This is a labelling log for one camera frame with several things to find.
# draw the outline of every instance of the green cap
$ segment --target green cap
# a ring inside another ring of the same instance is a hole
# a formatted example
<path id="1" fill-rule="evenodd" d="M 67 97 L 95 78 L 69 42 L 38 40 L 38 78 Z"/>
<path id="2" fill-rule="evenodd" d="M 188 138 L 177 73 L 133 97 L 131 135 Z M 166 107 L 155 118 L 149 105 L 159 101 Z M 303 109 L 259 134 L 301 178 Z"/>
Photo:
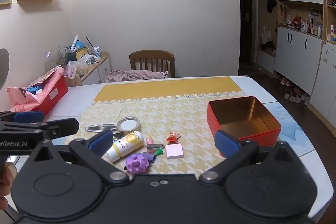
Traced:
<path id="1" fill-rule="evenodd" d="M 163 150 L 161 148 L 156 150 L 156 152 L 154 153 L 155 156 L 158 156 L 158 155 L 161 155 L 161 154 L 163 154 Z"/>

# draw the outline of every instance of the door handle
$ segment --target door handle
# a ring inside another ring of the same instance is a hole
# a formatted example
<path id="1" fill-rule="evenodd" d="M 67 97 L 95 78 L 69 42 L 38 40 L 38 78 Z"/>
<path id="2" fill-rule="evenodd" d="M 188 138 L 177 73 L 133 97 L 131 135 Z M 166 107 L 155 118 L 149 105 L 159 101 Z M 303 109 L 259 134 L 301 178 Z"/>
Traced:
<path id="1" fill-rule="evenodd" d="M 250 14 L 246 13 L 246 17 L 244 19 L 246 20 L 246 22 L 249 22 L 250 21 Z"/>

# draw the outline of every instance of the shoe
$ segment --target shoe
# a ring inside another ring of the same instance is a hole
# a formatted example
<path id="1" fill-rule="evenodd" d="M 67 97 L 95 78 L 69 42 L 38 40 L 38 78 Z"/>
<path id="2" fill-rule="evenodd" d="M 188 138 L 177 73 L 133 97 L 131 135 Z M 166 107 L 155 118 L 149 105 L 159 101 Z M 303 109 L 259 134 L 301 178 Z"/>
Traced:
<path id="1" fill-rule="evenodd" d="M 298 96 L 300 96 L 301 99 L 302 99 L 303 91 L 302 91 L 300 88 L 298 88 L 298 87 L 293 88 L 293 90 L 294 90 L 294 92 L 295 92 Z"/>
<path id="2" fill-rule="evenodd" d="M 286 91 L 285 96 L 283 98 L 285 98 L 285 100 L 288 100 L 291 96 L 293 95 L 291 90 Z"/>
<path id="3" fill-rule="evenodd" d="M 305 93 L 301 96 L 301 100 L 303 100 L 303 101 L 306 101 L 309 98 L 310 98 L 310 96 L 308 95 L 308 93 Z"/>
<path id="4" fill-rule="evenodd" d="M 286 78 L 282 78 L 282 79 L 281 79 L 281 83 L 280 83 L 280 84 L 281 84 L 281 85 L 285 85 L 285 84 L 286 84 L 286 82 L 287 82 L 287 79 L 286 79 Z"/>
<path id="5" fill-rule="evenodd" d="M 296 96 L 292 95 L 289 98 L 289 100 L 293 103 L 298 103 L 298 104 L 302 102 L 301 98 L 297 94 L 296 94 Z"/>

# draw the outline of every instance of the dining table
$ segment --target dining table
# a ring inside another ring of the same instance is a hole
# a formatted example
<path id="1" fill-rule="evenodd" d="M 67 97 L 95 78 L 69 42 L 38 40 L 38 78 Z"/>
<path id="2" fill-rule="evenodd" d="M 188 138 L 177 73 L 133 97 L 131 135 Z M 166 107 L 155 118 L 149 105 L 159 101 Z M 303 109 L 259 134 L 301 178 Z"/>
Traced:
<path id="1" fill-rule="evenodd" d="M 46 116 L 45 121 L 76 118 L 80 128 L 76 135 L 53 140 L 68 144 L 76 138 L 88 139 L 96 133 L 86 132 L 92 124 L 117 123 L 134 116 L 141 121 L 141 134 L 154 143 L 166 143 L 170 132 L 181 135 L 184 157 L 168 160 L 158 156 L 148 170 L 151 174 L 201 173 L 225 160 L 214 145 L 206 120 L 209 101 L 244 96 L 256 97 L 279 121 L 278 140 L 286 141 L 300 158 L 318 189 L 309 217 L 317 223 L 333 197 L 333 186 L 314 146 L 288 111 L 252 78 L 245 76 L 187 77 L 160 80 L 126 81 L 71 87 Z M 145 152 L 142 146 L 137 150 Z M 28 156 L 16 163 L 20 171 Z M 126 157 L 111 164 L 124 171 Z M 16 209 L 11 196 L 9 205 Z"/>

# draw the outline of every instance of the white label sticker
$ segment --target white label sticker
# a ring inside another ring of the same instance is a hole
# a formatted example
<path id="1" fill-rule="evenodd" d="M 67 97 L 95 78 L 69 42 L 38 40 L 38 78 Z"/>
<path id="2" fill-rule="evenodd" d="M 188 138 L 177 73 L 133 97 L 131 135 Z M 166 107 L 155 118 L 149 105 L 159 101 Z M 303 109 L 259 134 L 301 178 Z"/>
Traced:
<path id="1" fill-rule="evenodd" d="M 52 92 L 50 92 L 49 94 L 50 100 L 54 99 L 57 94 L 58 94 L 58 89 L 56 88 Z"/>

